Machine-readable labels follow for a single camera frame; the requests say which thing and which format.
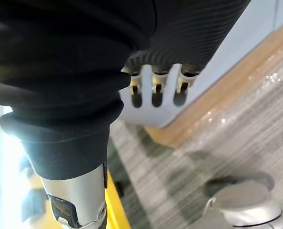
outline wooden board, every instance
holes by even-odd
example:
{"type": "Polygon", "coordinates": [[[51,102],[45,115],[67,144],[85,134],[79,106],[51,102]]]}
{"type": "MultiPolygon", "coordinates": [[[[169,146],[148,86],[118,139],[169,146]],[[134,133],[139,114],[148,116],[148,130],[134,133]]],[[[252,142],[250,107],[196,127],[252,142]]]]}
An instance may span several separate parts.
{"type": "Polygon", "coordinates": [[[283,26],[244,57],[167,127],[145,127],[146,131],[159,144],[179,147],[208,125],[208,115],[215,118],[230,107],[282,60],[283,26]]]}

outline robotic arm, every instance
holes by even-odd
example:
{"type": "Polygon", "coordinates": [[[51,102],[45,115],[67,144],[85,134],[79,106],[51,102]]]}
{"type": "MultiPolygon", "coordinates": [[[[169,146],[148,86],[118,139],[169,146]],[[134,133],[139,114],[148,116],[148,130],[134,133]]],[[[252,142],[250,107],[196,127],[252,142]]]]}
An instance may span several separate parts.
{"type": "MultiPolygon", "coordinates": [[[[123,108],[118,91],[131,77],[121,69],[182,63],[193,71],[188,75],[198,74],[248,2],[0,0],[0,105],[13,109],[0,124],[21,140],[56,220],[76,229],[106,227],[109,126],[123,108]]],[[[281,213],[269,202],[267,218],[250,221],[247,210],[237,219],[233,200],[225,206],[220,198],[199,228],[217,216],[235,227],[264,225],[281,213]]],[[[251,195],[244,201],[255,204],[251,195]]]]}

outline white surface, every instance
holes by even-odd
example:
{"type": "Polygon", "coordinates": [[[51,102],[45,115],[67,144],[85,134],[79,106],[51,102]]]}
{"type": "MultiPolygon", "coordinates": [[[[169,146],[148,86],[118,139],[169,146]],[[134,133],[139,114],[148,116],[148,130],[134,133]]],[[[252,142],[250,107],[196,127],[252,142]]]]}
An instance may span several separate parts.
{"type": "Polygon", "coordinates": [[[174,65],[169,73],[163,103],[158,108],[154,107],[151,102],[151,68],[145,66],[142,73],[142,106],[140,108],[133,107],[129,89],[121,90],[121,98],[125,104],[121,119],[142,125],[166,126],[184,108],[282,24],[283,0],[252,0],[213,58],[194,82],[185,105],[177,107],[173,104],[177,74],[180,69],[179,64],[174,65]]]}

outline yellow plastic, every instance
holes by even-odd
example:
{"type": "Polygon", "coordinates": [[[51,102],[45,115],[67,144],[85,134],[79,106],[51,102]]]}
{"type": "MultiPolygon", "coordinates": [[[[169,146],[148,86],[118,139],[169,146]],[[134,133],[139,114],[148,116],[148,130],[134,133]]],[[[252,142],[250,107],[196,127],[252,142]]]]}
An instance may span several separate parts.
{"type": "Polygon", "coordinates": [[[108,189],[105,190],[105,201],[108,207],[107,229],[131,229],[109,171],[108,189]]]}

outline gray carpet floor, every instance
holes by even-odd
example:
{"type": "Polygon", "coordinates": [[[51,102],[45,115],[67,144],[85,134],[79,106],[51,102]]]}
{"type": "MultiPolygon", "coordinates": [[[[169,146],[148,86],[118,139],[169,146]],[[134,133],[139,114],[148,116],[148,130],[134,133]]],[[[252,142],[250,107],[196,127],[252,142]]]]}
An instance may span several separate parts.
{"type": "Polygon", "coordinates": [[[122,201],[133,229],[193,228],[208,199],[204,183],[226,175],[273,178],[283,207],[283,66],[177,150],[122,121],[111,138],[121,164],[111,172],[126,177],[122,201]]]}

